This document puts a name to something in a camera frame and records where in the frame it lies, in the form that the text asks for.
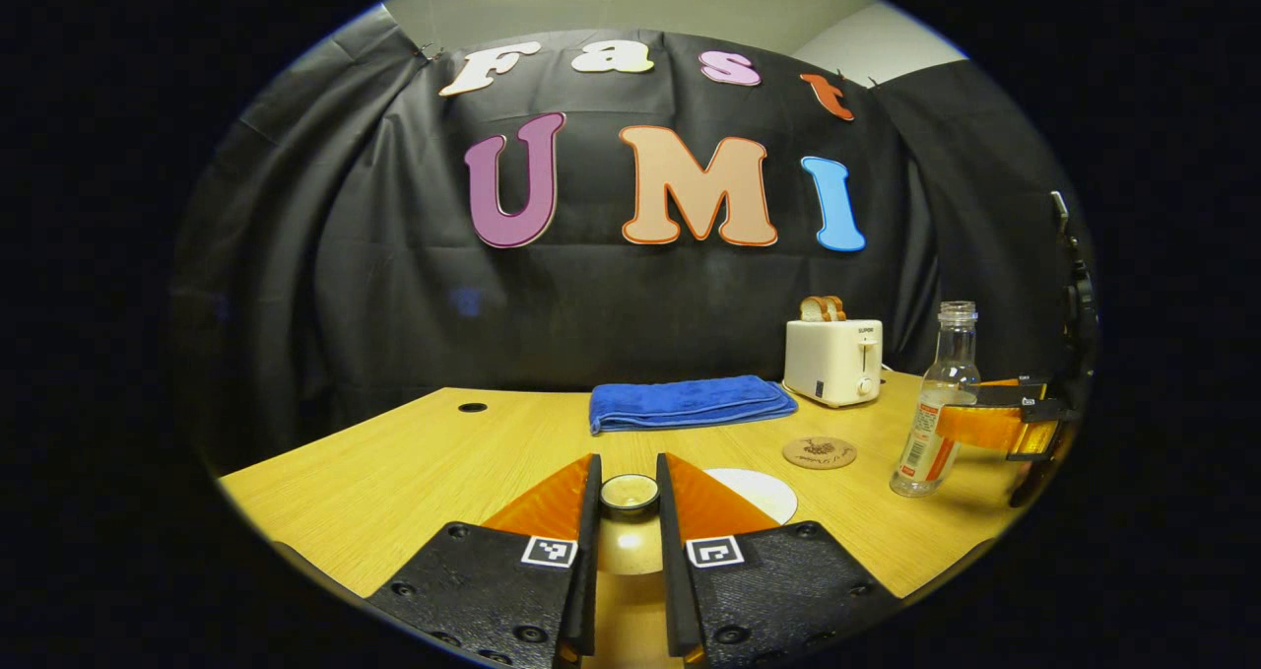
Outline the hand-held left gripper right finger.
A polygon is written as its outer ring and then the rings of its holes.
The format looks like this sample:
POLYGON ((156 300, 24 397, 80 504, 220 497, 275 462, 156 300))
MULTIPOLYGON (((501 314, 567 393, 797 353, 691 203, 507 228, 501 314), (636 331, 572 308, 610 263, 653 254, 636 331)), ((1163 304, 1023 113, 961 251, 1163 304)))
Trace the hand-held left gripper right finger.
POLYGON ((798 668, 902 609, 821 522, 779 524, 658 454, 668 651, 689 668, 798 668))

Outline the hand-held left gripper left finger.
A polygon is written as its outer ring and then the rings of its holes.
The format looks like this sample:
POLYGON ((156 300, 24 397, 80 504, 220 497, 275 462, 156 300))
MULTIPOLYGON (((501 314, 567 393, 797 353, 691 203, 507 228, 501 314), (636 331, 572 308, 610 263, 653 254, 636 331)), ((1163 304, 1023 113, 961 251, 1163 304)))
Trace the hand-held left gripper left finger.
POLYGON ((446 522, 366 602, 480 664, 578 668, 595 653, 600 485, 586 454, 485 522, 446 522))

